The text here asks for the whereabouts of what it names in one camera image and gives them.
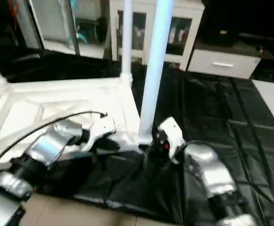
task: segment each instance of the black mat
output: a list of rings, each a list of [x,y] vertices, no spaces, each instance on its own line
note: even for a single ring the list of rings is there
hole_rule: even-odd
[[[38,53],[37,58],[19,57]],[[48,51],[0,48],[0,71],[10,82],[116,77],[119,62]],[[141,110],[146,68],[133,65],[133,95]],[[258,225],[274,226],[274,118],[249,80],[165,68],[155,116],[173,116],[186,140],[209,142],[231,170]],[[178,225],[215,225],[198,180],[172,166],[162,176],[142,170],[142,156],[105,156],[58,163],[40,192],[90,202]]]

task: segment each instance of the shelf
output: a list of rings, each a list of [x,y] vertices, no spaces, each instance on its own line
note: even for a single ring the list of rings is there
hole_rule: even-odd
[[[62,52],[66,54],[75,54],[74,48],[71,49],[66,44],[63,44],[57,41],[44,40],[44,47],[45,49],[49,49],[57,52]],[[81,56],[103,59],[104,44],[94,45],[94,44],[79,43],[79,51]]]
[[[118,48],[118,54],[120,56],[122,56],[122,48]],[[138,57],[138,58],[143,58],[143,50],[132,49],[132,56]]]
[[[219,46],[213,44],[207,44],[202,42],[200,39],[197,39],[194,44],[195,49],[209,50],[215,52],[239,54],[251,57],[261,57],[260,52],[253,46],[248,45],[242,41],[234,43],[231,47]]]

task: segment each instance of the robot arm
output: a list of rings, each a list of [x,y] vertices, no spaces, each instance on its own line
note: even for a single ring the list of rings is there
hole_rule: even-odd
[[[63,120],[50,126],[18,158],[11,167],[0,173],[0,226],[17,226],[25,214],[21,206],[33,193],[63,153],[67,145],[81,144],[88,152],[95,141],[116,132],[113,119],[106,116],[93,123],[89,130],[80,124]]]
[[[202,142],[185,142],[181,129],[172,117],[166,119],[158,130],[169,143],[169,158],[173,163],[179,163],[175,159],[177,152],[184,151],[186,167],[199,175],[218,226],[256,225],[229,170],[211,147]]]

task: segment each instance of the metal joint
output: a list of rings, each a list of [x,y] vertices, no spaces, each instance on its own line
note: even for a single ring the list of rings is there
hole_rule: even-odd
[[[229,170],[211,147],[204,144],[189,144],[185,148],[185,157],[191,157],[198,164],[208,198],[236,190]]]
[[[5,171],[0,173],[0,187],[19,199],[29,197],[33,192],[32,185]]]

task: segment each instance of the white wooden frame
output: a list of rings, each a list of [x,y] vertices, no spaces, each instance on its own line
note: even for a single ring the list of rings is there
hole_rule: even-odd
[[[120,143],[120,151],[138,151],[140,118],[131,89],[120,78],[12,83],[9,90],[0,93],[0,152],[41,124],[88,110],[107,112],[114,118],[117,133],[111,138]],[[86,114],[72,120],[88,128],[97,117]],[[20,156],[40,133],[8,152],[0,160],[0,169],[8,166],[10,158]],[[78,147],[67,147],[60,160],[79,154]]]
[[[133,1],[133,12],[143,13],[146,15],[145,22],[145,35],[143,50],[132,49],[132,57],[142,59],[142,63],[145,64],[148,61],[149,49],[150,49],[150,38],[152,34],[152,23],[154,20],[154,9],[155,5],[152,2],[149,3],[138,3]],[[117,60],[118,55],[122,55],[122,49],[118,48],[117,43],[117,29],[119,25],[118,11],[124,10],[123,0],[110,0],[110,26],[111,26],[111,42],[112,42],[112,59]]]

